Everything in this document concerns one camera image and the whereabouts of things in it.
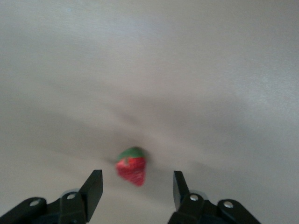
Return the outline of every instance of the metal screw head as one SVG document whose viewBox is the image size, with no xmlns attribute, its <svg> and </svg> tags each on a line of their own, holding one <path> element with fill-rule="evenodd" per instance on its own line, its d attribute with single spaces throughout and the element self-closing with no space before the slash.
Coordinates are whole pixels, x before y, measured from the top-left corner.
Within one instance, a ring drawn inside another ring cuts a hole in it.
<svg viewBox="0 0 299 224">
<path fill-rule="evenodd" d="M 39 204 L 39 202 L 40 202 L 40 199 L 34 200 L 34 201 L 32 201 L 32 202 L 29 204 L 29 206 L 30 206 L 30 207 L 36 206 L 36 205 Z"/>
<path fill-rule="evenodd" d="M 190 195 L 190 199 L 192 201 L 198 201 L 198 196 L 197 195 Z"/>
<path fill-rule="evenodd" d="M 234 207 L 234 205 L 231 202 L 229 202 L 229 201 L 226 201 L 223 204 L 224 204 L 225 207 L 227 207 L 229 209 L 232 209 Z"/>
<path fill-rule="evenodd" d="M 76 193 L 69 194 L 66 199 L 71 200 L 76 196 Z"/>
</svg>

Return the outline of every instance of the green strawberry calyx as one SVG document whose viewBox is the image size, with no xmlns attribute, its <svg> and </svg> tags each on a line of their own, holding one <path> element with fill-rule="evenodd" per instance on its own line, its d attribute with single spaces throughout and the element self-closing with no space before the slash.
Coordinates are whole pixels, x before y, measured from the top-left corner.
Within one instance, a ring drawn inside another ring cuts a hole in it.
<svg viewBox="0 0 299 224">
<path fill-rule="evenodd" d="M 127 150 L 123 151 L 117 158 L 118 161 L 125 158 L 125 161 L 127 161 L 127 158 L 140 158 L 144 157 L 144 153 L 140 147 L 131 147 Z"/>
</svg>

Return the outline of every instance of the robotic arm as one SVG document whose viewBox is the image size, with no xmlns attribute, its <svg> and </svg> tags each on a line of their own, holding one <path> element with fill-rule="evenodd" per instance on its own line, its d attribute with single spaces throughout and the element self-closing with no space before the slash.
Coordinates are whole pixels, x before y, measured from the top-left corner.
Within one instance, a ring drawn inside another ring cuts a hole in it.
<svg viewBox="0 0 299 224">
<path fill-rule="evenodd" d="M 103 193 L 102 170 L 94 170 L 78 192 L 53 203 L 29 198 L 0 217 L 0 224 L 85 224 L 90 221 Z M 213 205 L 189 192 L 181 171 L 174 171 L 176 205 L 168 224 L 260 224 L 239 202 L 225 199 Z"/>
</svg>

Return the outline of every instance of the red strawberry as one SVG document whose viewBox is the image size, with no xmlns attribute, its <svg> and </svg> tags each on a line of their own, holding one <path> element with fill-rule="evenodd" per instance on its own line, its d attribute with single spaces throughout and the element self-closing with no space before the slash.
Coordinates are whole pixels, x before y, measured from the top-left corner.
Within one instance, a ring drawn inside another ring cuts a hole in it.
<svg viewBox="0 0 299 224">
<path fill-rule="evenodd" d="M 142 150 L 139 147 L 132 147 L 119 155 L 115 167 L 120 177 L 136 186 L 142 186 L 145 181 L 145 165 Z"/>
</svg>

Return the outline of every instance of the gray background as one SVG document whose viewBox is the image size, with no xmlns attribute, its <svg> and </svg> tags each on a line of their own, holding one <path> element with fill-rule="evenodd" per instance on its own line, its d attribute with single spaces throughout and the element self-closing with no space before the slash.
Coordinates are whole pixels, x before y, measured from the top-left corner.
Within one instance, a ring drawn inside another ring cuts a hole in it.
<svg viewBox="0 0 299 224">
<path fill-rule="evenodd" d="M 1 0 L 0 214 L 102 169 L 91 223 L 167 223 L 172 172 L 298 223 L 299 2 Z M 114 160 L 139 145 L 147 180 Z"/>
</svg>

